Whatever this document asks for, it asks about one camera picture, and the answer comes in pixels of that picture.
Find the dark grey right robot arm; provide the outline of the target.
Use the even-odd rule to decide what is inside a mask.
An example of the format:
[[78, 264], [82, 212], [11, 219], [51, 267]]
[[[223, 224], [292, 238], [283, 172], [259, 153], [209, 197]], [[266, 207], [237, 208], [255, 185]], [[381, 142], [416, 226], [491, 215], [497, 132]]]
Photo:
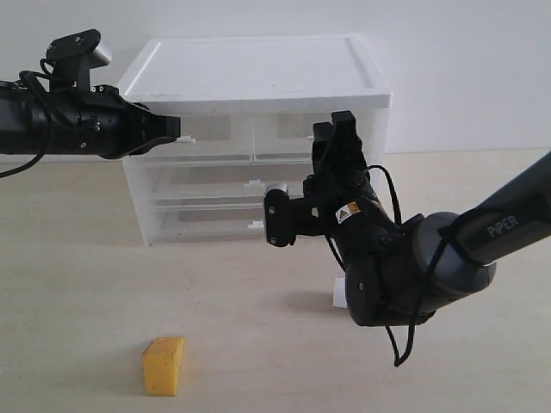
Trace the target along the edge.
[[420, 325], [487, 288], [500, 258], [550, 234], [550, 159], [542, 157], [461, 214], [392, 221], [370, 182], [349, 111], [313, 126], [307, 192], [344, 265], [345, 299], [362, 327]]

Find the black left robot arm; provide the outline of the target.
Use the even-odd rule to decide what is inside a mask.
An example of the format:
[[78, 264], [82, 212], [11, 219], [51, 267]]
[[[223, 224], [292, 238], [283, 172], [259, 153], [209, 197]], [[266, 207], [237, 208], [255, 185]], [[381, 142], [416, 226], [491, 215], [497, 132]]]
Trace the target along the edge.
[[79, 155], [108, 160], [143, 155], [181, 136], [177, 116], [128, 102], [114, 86], [58, 89], [38, 97], [1, 83], [3, 155]]

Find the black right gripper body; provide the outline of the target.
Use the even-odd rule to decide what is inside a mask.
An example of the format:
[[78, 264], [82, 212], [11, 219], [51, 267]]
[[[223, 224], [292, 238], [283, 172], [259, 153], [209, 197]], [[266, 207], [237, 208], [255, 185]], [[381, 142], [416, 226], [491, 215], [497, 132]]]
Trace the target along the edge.
[[405, 236], [382, 207], [364, 164], [314, 161], [304, 201], [318, 215], [301, 219], [300, 234], [331, 237], [342, 258], [377, 256]]

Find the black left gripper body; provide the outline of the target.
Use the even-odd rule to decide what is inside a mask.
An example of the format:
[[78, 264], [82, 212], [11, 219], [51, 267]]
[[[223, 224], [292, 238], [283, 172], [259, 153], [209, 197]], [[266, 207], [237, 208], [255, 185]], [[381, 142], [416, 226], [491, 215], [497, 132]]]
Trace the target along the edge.
[[36, 108], [31, 111], [37, 137], [30, 153], [98, 156], [120, 159], [149, 149], [149, 110], [126, 101], [117, 88], [63, 88], [47, 91], [29, 87]]

